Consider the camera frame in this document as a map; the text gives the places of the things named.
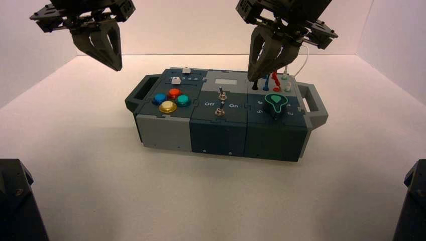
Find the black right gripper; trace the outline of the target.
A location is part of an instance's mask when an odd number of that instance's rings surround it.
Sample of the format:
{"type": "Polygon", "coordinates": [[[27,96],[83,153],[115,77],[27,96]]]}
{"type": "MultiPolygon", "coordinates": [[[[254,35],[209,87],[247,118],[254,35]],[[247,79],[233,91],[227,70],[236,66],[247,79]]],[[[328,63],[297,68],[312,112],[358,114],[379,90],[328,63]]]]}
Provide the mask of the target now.
{"type": "Polygon", "coordinates": [[[236,11],[247,24],[257,25],[251,35],[248,79],[254,82],[292,63],[302,43],[277,49],[276,37],[307,42],[325,49],[336,32],[319,17],[331,1],[238,1],[236,11]]]}

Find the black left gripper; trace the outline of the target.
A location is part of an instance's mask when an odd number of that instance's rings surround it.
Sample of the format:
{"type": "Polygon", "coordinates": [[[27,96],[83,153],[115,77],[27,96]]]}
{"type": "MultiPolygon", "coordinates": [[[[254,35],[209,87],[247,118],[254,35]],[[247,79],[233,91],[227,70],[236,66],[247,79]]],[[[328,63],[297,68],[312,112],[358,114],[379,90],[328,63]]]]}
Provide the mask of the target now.
{"type": "Polygon", "coordinates": [[[50,1],[30,16],[45,33],[76,30],[100,23],[96,31],[73,35],[75,46],[83,53],[115,71],[122,69],[120,28],[136,7],[128,0],[50,1]]]}

